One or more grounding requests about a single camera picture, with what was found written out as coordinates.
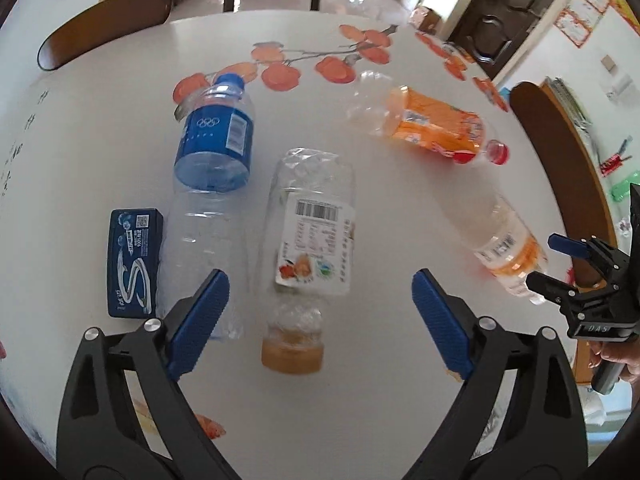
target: green plastic bottle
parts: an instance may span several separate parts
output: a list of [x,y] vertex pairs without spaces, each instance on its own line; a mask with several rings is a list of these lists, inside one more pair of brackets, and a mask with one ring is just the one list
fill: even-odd
[[640,184],[640,171],[630,174],[625,180],[611,188],[611,196],[616,202],[622,202],[629,196],[631,184]]

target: olympic rings logo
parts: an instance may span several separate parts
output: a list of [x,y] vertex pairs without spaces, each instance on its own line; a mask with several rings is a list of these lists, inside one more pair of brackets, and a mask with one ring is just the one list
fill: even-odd
[[196,124],[200,127],[200,128],[212,128],[213,126],[215,126],[216,124],[218,124],[220,122],[220,119],[217,117],[207,117],[207,118],[203,118],[200,119]]

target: silver bolt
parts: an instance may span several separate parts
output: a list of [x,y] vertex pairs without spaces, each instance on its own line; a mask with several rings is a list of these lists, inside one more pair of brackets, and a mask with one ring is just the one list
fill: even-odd
[[90,328],[89,330],[87,330],[84,333],[84,338],[87,341],[93,341],[95,338],[97,338],[100,335],[100,332],[98,332],[97,328]]
[[553,341],[556,338],[556,331],[550,326],[545,326],[542,329],[542,337],[549,339],[549,341]]
[[495,330],[495,327],[497,326],[493,317],[481,317],[478,325],[485,330]]
[[155,332],[160,328],[161,325],[162,325],[162,321],[153,317],[145,321],[145,330],[147,332]]

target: brown bottle cap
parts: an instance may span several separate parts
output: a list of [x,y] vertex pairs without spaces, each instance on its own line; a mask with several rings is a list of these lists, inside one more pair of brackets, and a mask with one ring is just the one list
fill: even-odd
[[281,332],[280,339],[266,337],[262,340],[262,364],[283,374],[313,374],[322,368],[324,345],[303,344],[305,335],[300,332]]

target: white tabletop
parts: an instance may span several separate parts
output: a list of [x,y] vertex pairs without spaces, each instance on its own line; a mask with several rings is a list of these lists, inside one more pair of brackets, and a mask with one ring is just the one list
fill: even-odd
[[[176,83],[251,61],[254,43],[263,41],[308,52],[344,50],[350,40],[338,30],[343,23],[387,27],[354,16],[270,10],[167,23],[47,75],[11,114],[15,143],[4,147],[11,153],[1,185],[8,171],[10,178],[0,198],[0,339],[7,353],[0,390],[41,449],[55,449],[66,376],[84,330],[117,333],[140,323],[107,314],[109,216],[115,208],[168,211],[180,136]],[[490,122],[511,149],[498,172],[504,195],[541,242],[564,233],[545,172],[516,117],[473,83],[473,76],[484,78],[481,70],[469,66],[466,81],[457,80],[412,28],[390,37],[388,64],[361,59],[355,69],[377,68]],[[302,76],[290,91],[273,91],[260,78],[247,86],[257,119],[246,227],[253,269],[271,176],[286,150],[334,151],[354,164],[352,290],[344,308],[326,316],[324,368],[303,377],[264,368],[264,316],[252,312],[245,338],[210,342],[180,386],[195,412],[225,427],[216,445],[243,478],[397,479],[460,388],[412,303],[414,272],[429,267],[450,294],[508,330],[534,333],[549,325],[569,352],[574,346],[557,307],[510,296],[456,240],[430,191],[446,185],[448,160],[408,143],[346,134],[341,110],[353,88],[325,80],[314,70],[319,59],[295,62]],[[564,278],[569,258],[547,252],[550,274]]]

